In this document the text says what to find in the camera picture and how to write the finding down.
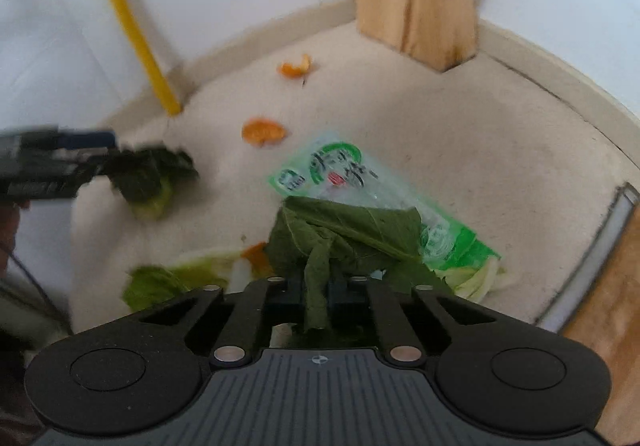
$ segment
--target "yellow stick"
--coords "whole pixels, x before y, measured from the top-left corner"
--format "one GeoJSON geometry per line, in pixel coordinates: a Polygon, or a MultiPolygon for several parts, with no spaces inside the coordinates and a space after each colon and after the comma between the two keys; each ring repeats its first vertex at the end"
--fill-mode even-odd
{"type": "Polygon", "coordinates": [[[120,20],[120,25],[124,33],[129,38],[129,41],[133,45],[133,49],[138,55],[140,63],[144,66],[146,74],[149,77],[151,86],[153,87],[156,96],[160,100],[160,103],[170,116],[176,116],[182,111],[182,105],[176,100],[173,91],[171,90],[169,83],[162,75],[162,71],[153,53],[149,49],[149,45],[146,43],[145,36],[140,31],[138,22],[133,17],[127,0],[110,0],[113,9],[120,20]]]}

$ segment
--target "beige floor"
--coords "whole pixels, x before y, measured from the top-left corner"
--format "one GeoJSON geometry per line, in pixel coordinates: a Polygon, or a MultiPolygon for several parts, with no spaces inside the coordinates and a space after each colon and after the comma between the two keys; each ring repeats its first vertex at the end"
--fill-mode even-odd
{"type": "Polygon", "coordinates": [[[486,55],[446,74],[361,38],[353,25],[320,33],[204,87],[179,118],[155,119],[125,140],[164,140],[202,175],[155,223],[132,218],[105,181],[83,189],[74,213],[82,330],[126,314],[127,271],[211,247],[265,240],[280,201],[265,177],[327,129],[365,148],[428,193],[504,255],[519,283],[486,304],[532,321],[588,248],[616,186],[640,171],[565,104],[486,55]],[[303,88],[276,65],[309,52],[303,88]],[[269,116],[290,130],[256,149],[242,123],[269,116]]]}

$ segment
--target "silver rivet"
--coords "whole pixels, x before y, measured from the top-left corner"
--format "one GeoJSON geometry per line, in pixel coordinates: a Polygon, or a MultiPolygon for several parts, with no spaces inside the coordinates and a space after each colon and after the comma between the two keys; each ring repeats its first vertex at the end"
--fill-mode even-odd
{"type": "Polygon", "coordinates": [[[213,357],[223,363],[233,363],[244,358],[244,350],[235,345],[226,345],[216,349],[213,357]]]}
{"type": "Polygon", "coordinates": [[[400,345],[399,347],[391,349],[390,355],[396,361],[411,363],[419,360],[422,357],[422,352],[409,345],[400,345]]]}

